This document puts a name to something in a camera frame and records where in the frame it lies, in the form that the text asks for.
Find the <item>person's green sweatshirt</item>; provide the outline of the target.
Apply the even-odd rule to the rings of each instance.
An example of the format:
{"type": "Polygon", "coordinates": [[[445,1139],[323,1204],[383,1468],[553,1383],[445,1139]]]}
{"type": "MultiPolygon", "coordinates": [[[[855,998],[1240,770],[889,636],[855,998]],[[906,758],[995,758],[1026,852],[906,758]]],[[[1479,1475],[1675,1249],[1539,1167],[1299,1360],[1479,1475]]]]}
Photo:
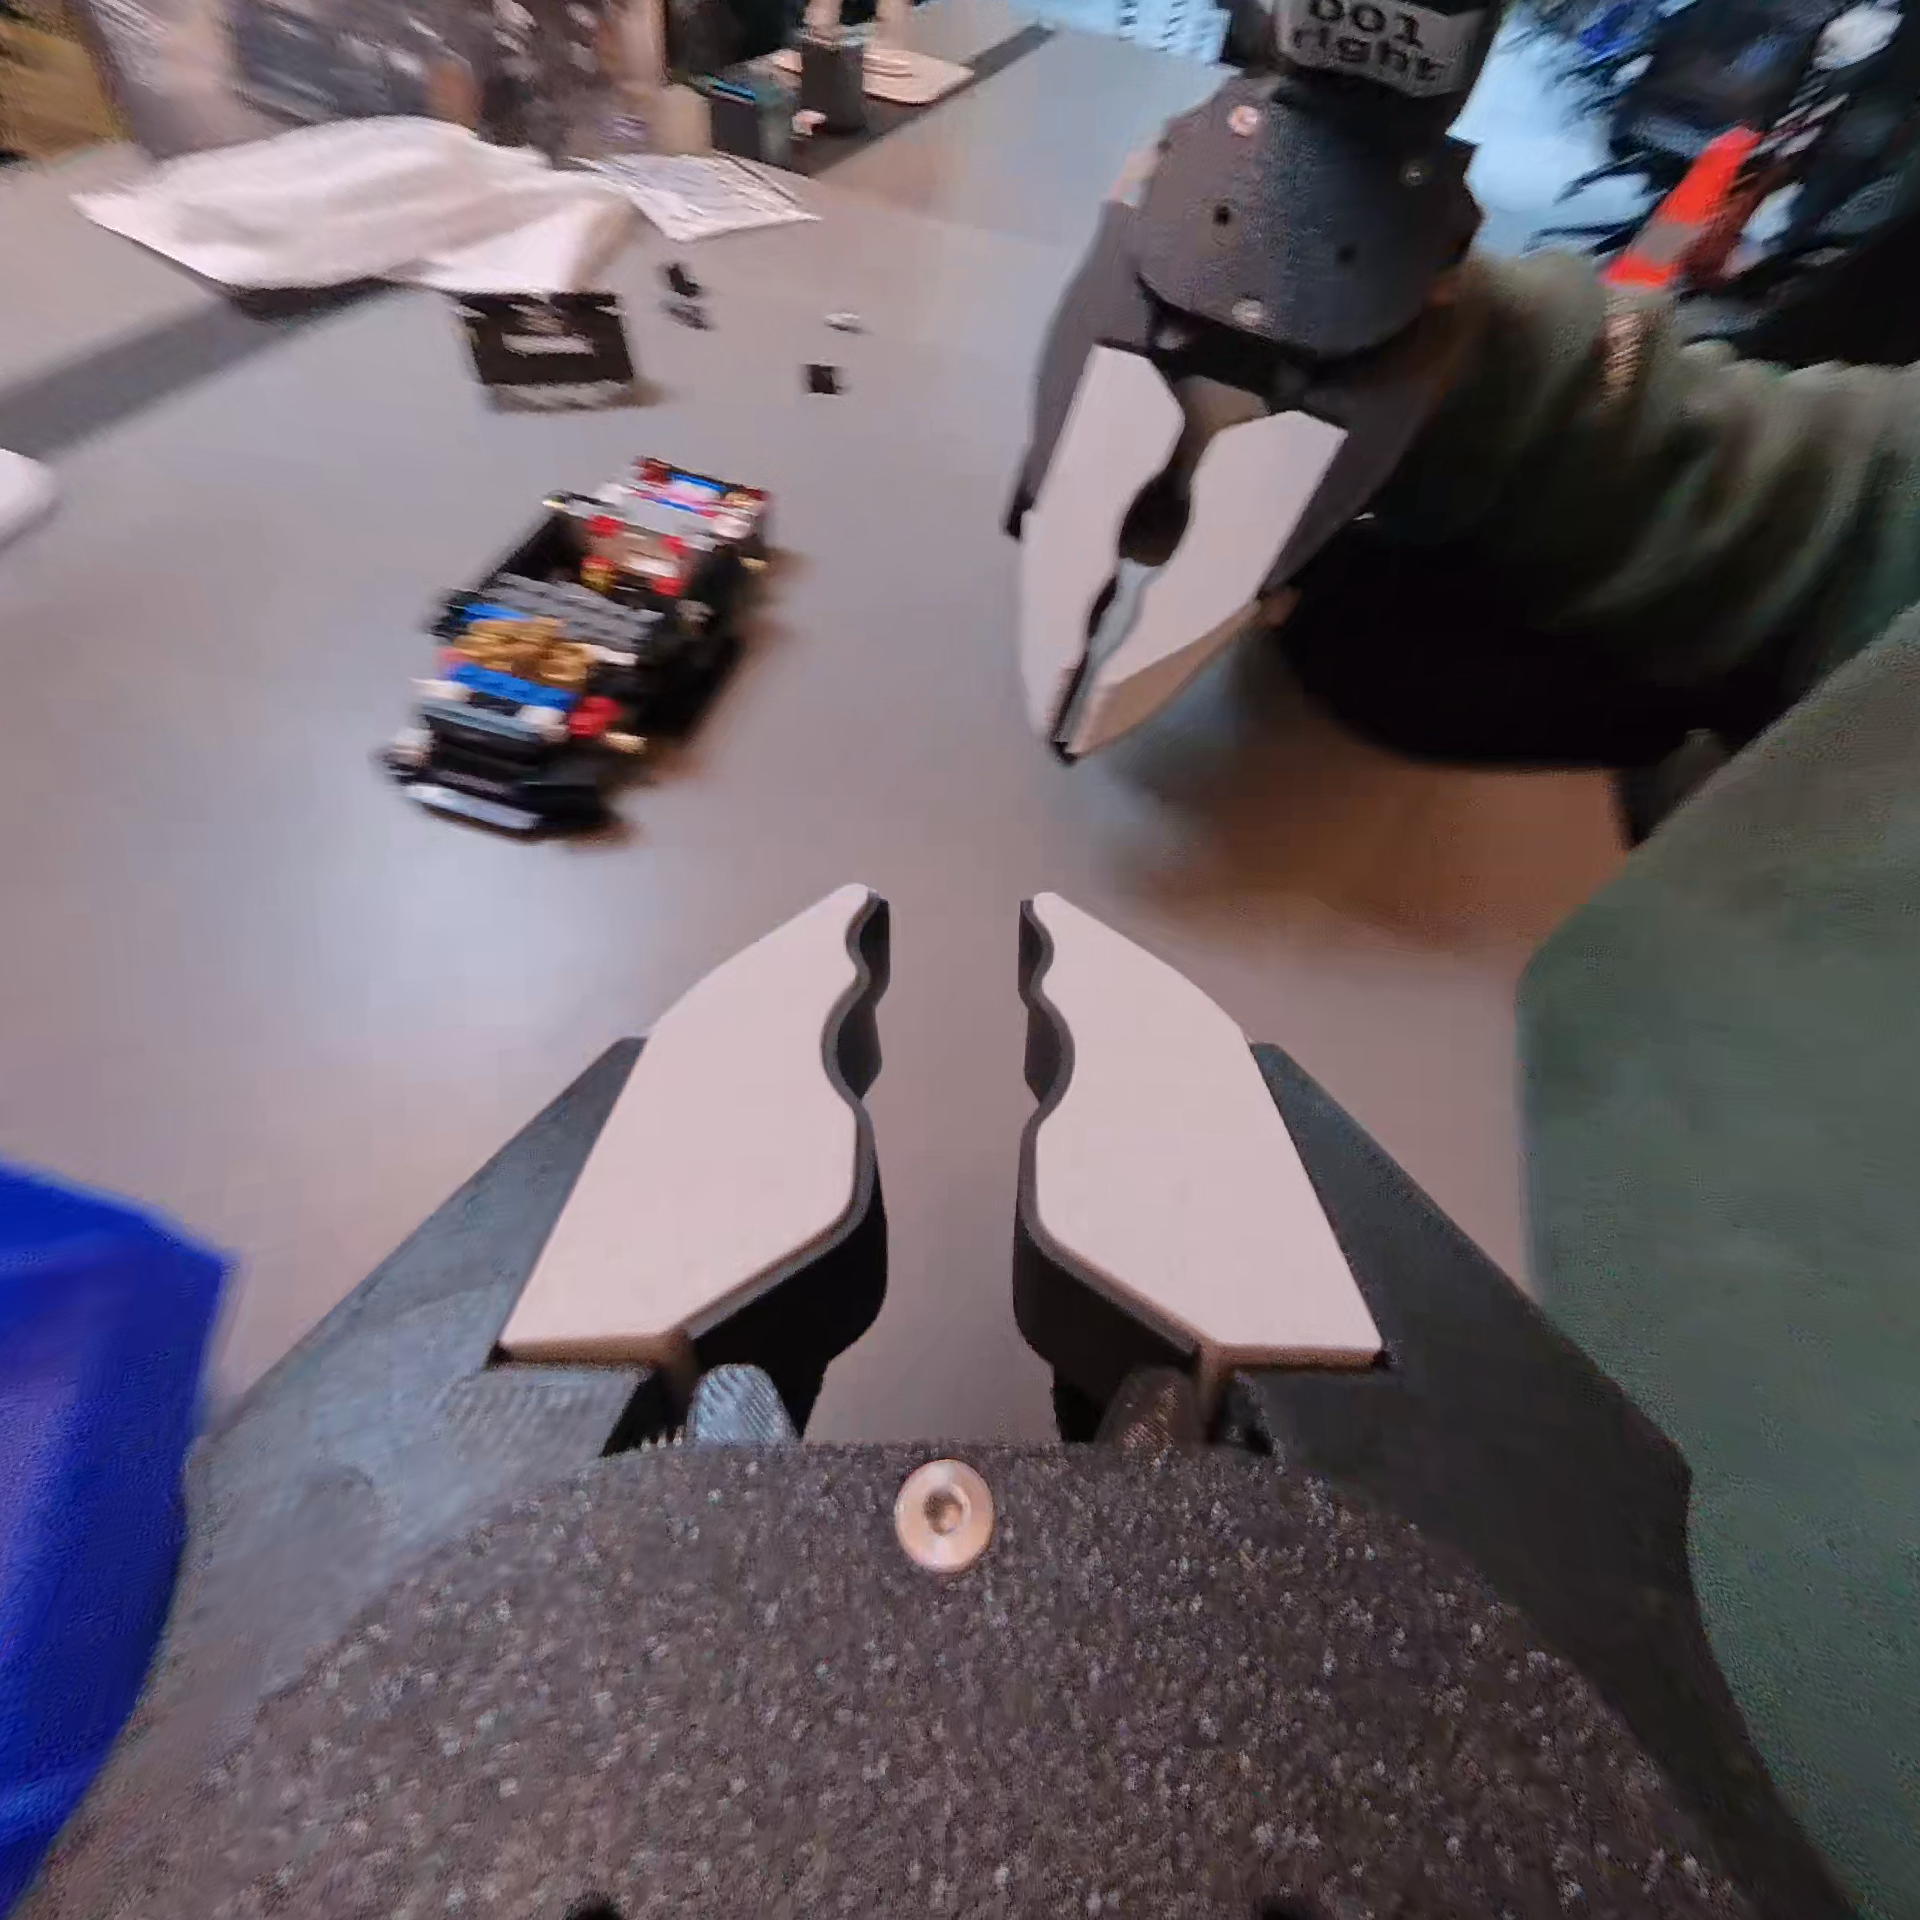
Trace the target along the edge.
{"type": "Polygon", "coordinates": [[[1527,966],[1530,1279],[1690,1473],[1707,1642],[1859,1915],[1917,1886],[1906,611],[1527,966]]]}

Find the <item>small black box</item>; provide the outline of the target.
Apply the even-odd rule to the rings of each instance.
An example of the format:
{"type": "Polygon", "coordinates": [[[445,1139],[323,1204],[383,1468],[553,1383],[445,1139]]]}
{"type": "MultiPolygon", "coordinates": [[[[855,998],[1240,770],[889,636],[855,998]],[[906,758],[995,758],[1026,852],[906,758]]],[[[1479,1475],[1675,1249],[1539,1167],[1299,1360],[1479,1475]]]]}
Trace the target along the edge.
{"type": "Polygon", "coordinates": [[[712,153],[784,170],[793,153],[793,103],[779,84],[710,78],[703,84],[712,153]]]}
{"type": "Polygon", "coordinates": [[[865,41],[842,30],[805,30],[797,55],[799,114],[807,134],[827,138],[865,134],[865,41]]]}

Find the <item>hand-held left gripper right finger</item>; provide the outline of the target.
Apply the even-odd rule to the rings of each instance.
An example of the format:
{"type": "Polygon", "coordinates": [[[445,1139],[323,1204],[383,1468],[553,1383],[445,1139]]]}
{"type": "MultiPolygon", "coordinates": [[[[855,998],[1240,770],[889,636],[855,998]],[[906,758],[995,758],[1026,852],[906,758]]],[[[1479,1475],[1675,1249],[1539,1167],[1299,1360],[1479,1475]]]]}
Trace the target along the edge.
{"type": "Polygon", "coordinates": [[[1239,1374],[1374,1371],[1385,1338],[1240,1025],[1057,894],[1022,902],[1016,987],[1015,1323],[1065,1430],[1157,1370],[1201,1420],[1239,1374]]]}

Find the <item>blue plastic bin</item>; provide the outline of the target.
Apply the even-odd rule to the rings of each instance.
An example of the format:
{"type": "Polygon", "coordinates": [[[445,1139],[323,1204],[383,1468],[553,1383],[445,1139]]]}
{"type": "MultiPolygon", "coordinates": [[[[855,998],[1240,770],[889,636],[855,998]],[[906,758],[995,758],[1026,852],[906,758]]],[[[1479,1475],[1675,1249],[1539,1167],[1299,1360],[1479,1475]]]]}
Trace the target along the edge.
{"type": "Polygon", "coordinates": [[[229,1272],[162,1217],[1,1169],[5,1913],[153,1665],[229,1272]]]}

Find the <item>white printed sheet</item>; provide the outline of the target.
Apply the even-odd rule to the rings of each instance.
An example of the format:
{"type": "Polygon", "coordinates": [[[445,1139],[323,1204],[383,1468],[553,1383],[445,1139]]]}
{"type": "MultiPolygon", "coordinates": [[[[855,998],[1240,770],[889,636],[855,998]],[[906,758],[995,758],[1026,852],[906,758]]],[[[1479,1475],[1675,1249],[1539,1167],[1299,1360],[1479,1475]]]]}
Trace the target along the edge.
{"type": "Polygon", "coordinates": [[[582,170],[679,247],[819,219],[768,172],[721,153],[626,153],[582,170]]]}

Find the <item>black lego car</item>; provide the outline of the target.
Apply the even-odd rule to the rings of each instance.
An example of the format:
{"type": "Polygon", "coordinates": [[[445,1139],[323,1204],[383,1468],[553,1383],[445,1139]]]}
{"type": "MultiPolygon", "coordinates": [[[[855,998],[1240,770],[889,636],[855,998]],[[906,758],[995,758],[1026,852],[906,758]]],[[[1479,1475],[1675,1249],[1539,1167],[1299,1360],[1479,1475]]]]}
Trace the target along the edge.
{"type": "Polygon", "coordinates": [[[549,495],[534,528],[441,602],[379,769],[467,825],[600,830],[643,754],[683,739],[730,670],[773,507],[763,487],[657,458],[549,495]]]}

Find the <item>white paper bag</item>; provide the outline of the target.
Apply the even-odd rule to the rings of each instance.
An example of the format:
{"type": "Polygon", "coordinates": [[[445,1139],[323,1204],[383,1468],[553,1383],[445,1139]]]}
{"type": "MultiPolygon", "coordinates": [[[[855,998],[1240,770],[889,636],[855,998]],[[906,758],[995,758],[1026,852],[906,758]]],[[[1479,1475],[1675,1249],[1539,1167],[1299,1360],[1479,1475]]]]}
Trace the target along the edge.
{"type": "Polygon", "coordinates": [[[392,281],[454,298],[589,292],[638,222],[589,172],[424,116],[183,156],[75,211],[230,292],[392,281]]]}

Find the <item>person's right forearm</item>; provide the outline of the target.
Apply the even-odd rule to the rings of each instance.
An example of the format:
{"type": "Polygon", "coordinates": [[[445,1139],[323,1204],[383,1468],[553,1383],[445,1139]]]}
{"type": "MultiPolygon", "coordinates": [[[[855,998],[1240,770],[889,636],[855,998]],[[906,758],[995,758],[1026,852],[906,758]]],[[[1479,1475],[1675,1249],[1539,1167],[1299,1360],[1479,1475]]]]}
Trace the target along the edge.
{"type": "Polygon", "coordinates": [[[1917,369],[1779,369],[1690,344],[1583,256],[1474,256],[1451,383],[1370,505],[1545,633],[1678,689],[1813,687],[1915,641],[1917,369]]]}

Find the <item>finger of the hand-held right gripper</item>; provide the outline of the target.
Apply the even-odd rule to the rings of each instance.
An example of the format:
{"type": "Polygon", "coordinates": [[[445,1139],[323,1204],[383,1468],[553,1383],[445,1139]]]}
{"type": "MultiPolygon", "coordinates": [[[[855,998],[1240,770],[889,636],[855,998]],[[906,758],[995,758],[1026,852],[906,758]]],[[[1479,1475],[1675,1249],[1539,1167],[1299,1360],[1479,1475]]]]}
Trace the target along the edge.
{"type": "Polygon", "coordinates": [[[1181,540],[1077,697],[1066,758],[1135,731],[1240,633],[1344,443],[1338,425],[1314,417],[1261,417],[1213,434],[1190,470],[1181,540]]]}
{"type": "Polygon", "coordinates": [[[1181,406],[1149,359],[1088,355],[1016,540],[1016,658],[1026,716],[1041,739],[1061,734],[1072,707],[1121,524],[1181,432],[1181,406]]]}

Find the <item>black printed lego panel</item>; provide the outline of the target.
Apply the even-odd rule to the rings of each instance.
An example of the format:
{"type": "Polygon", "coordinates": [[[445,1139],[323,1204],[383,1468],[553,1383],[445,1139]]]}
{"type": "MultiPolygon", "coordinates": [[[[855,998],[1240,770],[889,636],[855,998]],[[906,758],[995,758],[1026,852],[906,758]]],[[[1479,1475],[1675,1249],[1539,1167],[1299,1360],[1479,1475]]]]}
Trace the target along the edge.
{"type": "Polygon", "coordinates": [[[641,406],[616,295],[465,292],[449,307],[491,411],[585,415],[641,406]]]}

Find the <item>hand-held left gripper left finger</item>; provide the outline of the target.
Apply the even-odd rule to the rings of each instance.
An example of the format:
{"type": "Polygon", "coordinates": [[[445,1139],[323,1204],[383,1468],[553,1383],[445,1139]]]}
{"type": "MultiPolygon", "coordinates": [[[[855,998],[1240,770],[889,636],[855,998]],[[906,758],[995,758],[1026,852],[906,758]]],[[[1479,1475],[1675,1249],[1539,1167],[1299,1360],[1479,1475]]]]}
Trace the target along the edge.
{"type": "Polygon", "coordinates": [[[721,1366],[807,1420],[885,1298],[865,1094],[889,903],[845,883],[703,974],[643,1035],[496,1339],[502,1360],[721,1366]]]}

